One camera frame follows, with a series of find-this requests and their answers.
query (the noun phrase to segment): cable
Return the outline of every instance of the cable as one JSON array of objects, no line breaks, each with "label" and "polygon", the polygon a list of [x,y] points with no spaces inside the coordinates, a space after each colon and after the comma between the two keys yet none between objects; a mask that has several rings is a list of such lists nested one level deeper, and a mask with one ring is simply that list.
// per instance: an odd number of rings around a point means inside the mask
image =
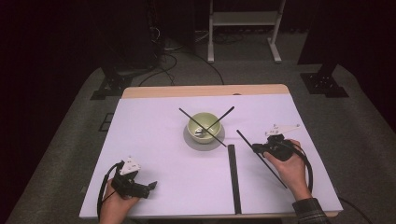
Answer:
[{"label": "cable", "polygon": [[220,78],[220,80],[221,80],[221,84],[222,84],[222,85],[225,85],[225,84],[224,84],[224,80],[223,80],[223,78],[222,78],[221,73],[219,72],[219,70],[218,70],[216,67],[214,67],[211,63],[209,63],[207,60],[205,60],[204,58],[202,58],[201,56],[198,56],[197,54],[195,54],[195,53],[193,53],[193,52],[189,52],[189,51],[181,51],[181,52],[174,52],[174,53],[188,53],[188,54],[192,54],[193,56],[195,56],[195,57],[201,59],[202,61],[204,61],[205,63],[207,63],[209,66],[211,66],[211,67],[213,68],[213,70],[216,71],[216,73],[219,75],[219,78]]},{"label": "cable", "polygon": [[308,189],[309,189],[309,191],[312,193],[312,189],[313,189],[313,187],[314,187],[314,174],[313,174],[313,171],[312,171],[312,165],[311,165],[311,162],[309,162],[309,160],[308,160],[308,158],[306,157],[306,155],[305,155],[305,152],[303,151],[303,149],[300,147],[300,146],[298,146],[298,145],[296,145],[296,144],[294,144],[294,143],[292,143],[294,146],[296,146],[296,147],[298,147],[301,151],[299,151],[297,148],[295,148],[295,147],[290,147],[290,146],[288,146],[288,145],[286,145],[286,144],[283,144],[283,143],[279,143],[279,142],[276,142],[277,144],[280,144],[281,146],[283,146],[283,147],[288,147],[288,148],[290,148],[290,149],[292,149],[293,150],[293,152],[295,153],[295,154],[297,154],[303,161],[304,161],[304,163],[305,163],[305,166],[306,166],[306,169],[308,170]]},{"label": "cable", "polygon": [[154,73],[154,74],[152,74],[152,75],[146,77],[145,79],[143,79],[143,81],[141,81],[141,82],[139,83],[139,85],[138,85],[139,87],[141,87],[141,86],[143,85],[143,83],[146,82],[146,81],[147,81],[148,79],[150,79],[151,77],[157,76],[157,75],[159,75],[159,74],[161,74],[161,73],[166,73],[166,75],[168,75],[169,79],[171,80],[171,85],[173,85],[173,86],[175,85],[175,82],[174,82],[175,77],[172,76],[172,75],[170,75],[170,74],[167,73],[167,72],[168,72],[169,70],[171,70],[172,68],[174,68],[174,67],[177,65],[177,58],[176,58],[175,56],[173,56],[173,55],[170,55],[170,54],[164,54],[164,56],[169,56],[169,57],[173,58],[173,59],[175,60],[175,63],[174,63],[170,68],[167,68],[167,69],[163,69],[162,67],[159,66],[159,68],[162,69],[162,71],[157,72],[157,73]]},{"label": "cable", "polygon": [[196,38],[195,39],[195,43],[205,39],[207,36],[209,36],[209,32],[208,31],[206,31],[203,36],[200,36],[200,37]]},{"label": "cable", "polygon": [[157,27],[150,27],[149,29],[150,29],[150,30],[156,30],[156,31],[158,32],[158,35],[157,35],[157,37],[155,38],[155,40],[151,40],[151,41],[153,41],[154,43],[157,44],[157,41],[160,39],[160,36],[161,36],[160,30],[159,30]]},{"label": "cable", "polygon": [[114,190],[113,192],[111,192],[111,194],[109,194],[105,199],[102,200],[102,204],[111,196],[115,193],[116,191]]},{"label": "cable", "polygon": [[103,182],[102,182],[102,186],[101,186],[100,191],[99,191],[98,202],[97,202],[97,206],[96,206],[96,209],[97,209],[96,212],[97,212],[97,214],[98,214],[98,220],[100,220],[100,211],[102,210],[103,195],[104,195],[104,193],[105,193],[105,188],[106,188],[106,184],[107,184],[108,177],[110,176],[110,173],[114,170],[114,168],[119,167],[120,165],[123,165],[123,161],[114,164],[114,165],[108,170],[107,174],[106,174],[105,177],[103,178]]},{"label": "cable", "polygon": [[370,224],[373,224],[373,222],[370,220],[370,218],[368,218],[355,204],[350,203],[349,201],[341,198],[340,196],[338,196],[338,199],[344,203],[347,203],[349,206],[351,206],[352,208],[354,208],[357,212],[359,212],[364,219],[366,219],[366,221]]}]

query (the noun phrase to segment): black stick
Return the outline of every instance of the black stick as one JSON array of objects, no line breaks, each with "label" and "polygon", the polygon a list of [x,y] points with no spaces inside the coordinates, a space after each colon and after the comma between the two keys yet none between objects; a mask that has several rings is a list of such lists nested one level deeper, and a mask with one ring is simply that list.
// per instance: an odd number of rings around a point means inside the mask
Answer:
[{"label": "black stick", "polygon": [[204,128],[204,126],[202,126],[200,123],[198,123],[198,121],[196,121],[195,119],[192,118],[192,116],[188,115],[182,108],[179,108],[179,110],[185,114],[187,117],[189,117],[192,121],[194,121],[196,124],[198,124],[198,126],[200,126],[203,130],[206,130],[210,135],[212,135],[212,137],[214,137],[216,140],[218,140],[218,142],[220,142],[222,145],[224,145],[225,147],[227,147],[224,143],[222,143],[213,133],[211,133],[210,131],[208,131],[206,128]]},{"label": "black stick", "polygon": [[221,119],[224,119],[224,117],[226,117],[228,114],[230,114],[231,111],[233,111],[234,106],[231,107],[227,112],[225,112],[225,114],[223,116],[221,116],[218,120],[216,120],[212,125],[210,125],[207,129],[209,130],[211,127],[213,127],[213,125],[217,124]]},{"label": "black stick", "polygon": [[[250,146],[250,148],[253,150],[253,146],[249,143],[249,141],[245,138],[244,135],[241,134],[241,132],[239,132],[239,130],[236,130],[239,135],[241,135],[241,137],[245,140],[245,142]],[[276,178],[280,181],[280,183],[285,187],[285,189],[287,189],[288,187],[282,182],[282,180],[279,178],[279,176],[277,176],[277,174],[271,169],[271,167],[267,164],[267,162],[265,162],[265,160],[259,155],[259,153],[256,153],[256,155],[260,158],[260,160],[262,160],[262,162],[264,162],[264,164],[267,166],[268,169],[270,169],[270,171],[273,173],[274,176],[276,176]]]}]

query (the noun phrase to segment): sleeve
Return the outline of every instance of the sleeve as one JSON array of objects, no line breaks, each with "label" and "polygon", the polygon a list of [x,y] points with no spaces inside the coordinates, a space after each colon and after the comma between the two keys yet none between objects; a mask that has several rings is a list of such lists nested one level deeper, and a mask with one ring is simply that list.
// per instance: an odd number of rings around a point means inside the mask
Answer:
[{"label": "sleeve", "polygon": [[293,208],[300,224],[330,223],[316,198],[300,200]]}]

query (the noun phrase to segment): handheld device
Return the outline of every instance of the handheld device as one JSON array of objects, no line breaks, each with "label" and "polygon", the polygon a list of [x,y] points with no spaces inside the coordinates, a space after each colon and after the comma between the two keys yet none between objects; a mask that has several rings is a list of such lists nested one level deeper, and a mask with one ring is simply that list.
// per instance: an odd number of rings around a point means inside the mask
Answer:
[{"label": "handheld device", "polygon": [[293,155],[293,143],[285,140],[283,134],[271,135],[265,144],[253,144],[252,149],[255,153],[269,152],[280,161],[287,161]]},{"label": "handheld device", "polygon": [[148,186],[137,184],[134,182],[138,171],[140,170],[140,165],[129,157],[126,162],[121,161],[114,164],[105,175],[102,187],[99,191],[98,202],[97,202],[97,214],[100,220],[100,211],[102,209],[103,202],[108,198],[103,199],[105,193],[106,183],[110,173],[116,168],[116,173],[114,174],[113,180],[111,181],[111,187],[115,190],[111,194],[117,192],[121,198],[129,199],[132,197],[146,198],[149,196],[151,190],[155,189],[157,186],[157,181],[152,182]]}]

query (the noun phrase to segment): metal bracket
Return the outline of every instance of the metal bracket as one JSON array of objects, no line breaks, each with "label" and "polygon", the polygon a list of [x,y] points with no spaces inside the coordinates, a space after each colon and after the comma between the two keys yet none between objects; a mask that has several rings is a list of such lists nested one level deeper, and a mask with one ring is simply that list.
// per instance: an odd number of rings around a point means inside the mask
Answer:
[{"label": "metal bracket", "polygon": [[274,127],[269,130],[268,132],[265,132],[266,136],[269,135],[279,135],[282,133],[287,133],[290,131],[293,131],[295,129],[299,129],[300,128],[300,124],[296,124],[296,125],[276,125],[274,124]]},{"label": "metal bracket", "polygon": [[128,175],[132,172],[140,170],[140,165],[134,161],[131,157],[128,157],[124,165],[122,166],[122,169],[120,170],[120,175]]}]

